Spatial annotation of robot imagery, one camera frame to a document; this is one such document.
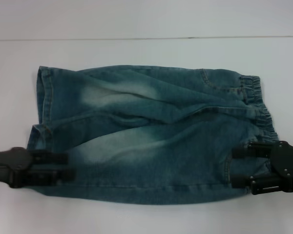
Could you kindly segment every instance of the white surface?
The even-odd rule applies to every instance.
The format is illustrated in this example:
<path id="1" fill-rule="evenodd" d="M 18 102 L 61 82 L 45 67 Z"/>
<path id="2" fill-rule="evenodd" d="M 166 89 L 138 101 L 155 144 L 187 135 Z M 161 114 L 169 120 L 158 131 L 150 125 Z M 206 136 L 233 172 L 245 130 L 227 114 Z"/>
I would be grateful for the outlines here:
<path id="1" fill-rule="evenodd" d="M 292 39 L 0 42 L 0 150 L 25 146 L 38 122 L 39 65 L 71 70 L 113 64 L 226 68 L 259 75 L 283 140 L 293 144 Z M 0 183 L 0 234 L 293 234 L 293 194 L 139 206 L 45 197 Z"/>
<path id="2" fill-rule="evenodd" d="M 0 0 L 0 39 L 293 36 L 293 0 Z"/>
<path id="3" fill-rule="evenodd" d="M 0 39 L 293 36 L 293 0 L 0 0 Z M 0 41 L 0 150 L 38 122 L 38 66 L 224 68 L 262 78 L 293 145 L 293 38 Z M 0 234 L 293 234 L 293 194 L 140 206 L 55 198 L 0 183 Z"/>

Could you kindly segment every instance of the black clamp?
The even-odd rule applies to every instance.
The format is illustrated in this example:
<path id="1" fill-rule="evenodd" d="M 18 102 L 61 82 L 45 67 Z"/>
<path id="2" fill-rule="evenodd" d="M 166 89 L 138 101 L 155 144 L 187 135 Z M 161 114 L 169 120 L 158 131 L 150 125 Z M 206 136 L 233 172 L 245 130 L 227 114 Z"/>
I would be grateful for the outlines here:
<path id="1" fill-rule="evenodd" d="M 9 151 L 0 152 L 0 182 L 7 183 L 11 188 L 24 186 L 54 186 L 59 180 L 72 181 L 75 171 L 62 170 L 32 170 L 34 164 L 67 164 L 68 155 L 55 154 L 45 150 L 28 151 L 15 147 Z"/>
<path id="2" fill-rule="evenodd" d="M 293 146 L 286 141 L 272 144 L 251 142 L 247 148 L 236 148 L 232 158 L 263 157 L 270 159 L 272 173 L 246 177 L 231 176 L 233 188 L 250 187 L 252 194 L 265 194 L 277 191 L 293 192 Z"/>

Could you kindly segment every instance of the side pocket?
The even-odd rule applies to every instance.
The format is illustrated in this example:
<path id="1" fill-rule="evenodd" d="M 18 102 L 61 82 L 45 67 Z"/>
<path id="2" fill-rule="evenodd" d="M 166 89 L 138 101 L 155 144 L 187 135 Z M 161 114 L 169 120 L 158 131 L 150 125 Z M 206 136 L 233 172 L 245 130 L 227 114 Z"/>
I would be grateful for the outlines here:
<path id="1" fill-rule="evenodd" d="M 202 78 L 206 85 L 223 91 L 242 90 L 241 75 L 224 69 L 201 69 Z"/>

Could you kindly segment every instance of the denim shorts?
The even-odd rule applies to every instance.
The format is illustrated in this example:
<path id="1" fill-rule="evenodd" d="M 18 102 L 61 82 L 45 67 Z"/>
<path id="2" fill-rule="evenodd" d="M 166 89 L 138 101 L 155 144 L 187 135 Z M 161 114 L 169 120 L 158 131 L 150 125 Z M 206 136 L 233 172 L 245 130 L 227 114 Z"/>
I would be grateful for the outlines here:
<path id="1" fill-rule="evenodd" d="M 230 174 L 268 173 L 232 160 L 250 141 L 278 140 L 260 79 L 229 70 L 40 67 L 39 124 L 28 149 L 67 152 L 76 179 L 42 194 L 135 204 L 189 204 L 247 194 Z"/>

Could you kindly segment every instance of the garment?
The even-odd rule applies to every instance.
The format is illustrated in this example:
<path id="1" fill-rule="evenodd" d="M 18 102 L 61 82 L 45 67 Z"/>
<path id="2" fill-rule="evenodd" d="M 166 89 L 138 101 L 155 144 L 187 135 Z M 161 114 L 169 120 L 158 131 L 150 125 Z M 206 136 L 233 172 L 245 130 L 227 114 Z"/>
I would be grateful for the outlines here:
<path id="1" fill-rule="evenodd" d="M 189 204 L 247 194 L 230 174 L 268 173 L 234 147 L 278 140 L 259 77 L 228 70 L 40 67 L 39 124 L 28 149 L 67 152 L 72 182 L 45 195 L 135 204 Z"/>

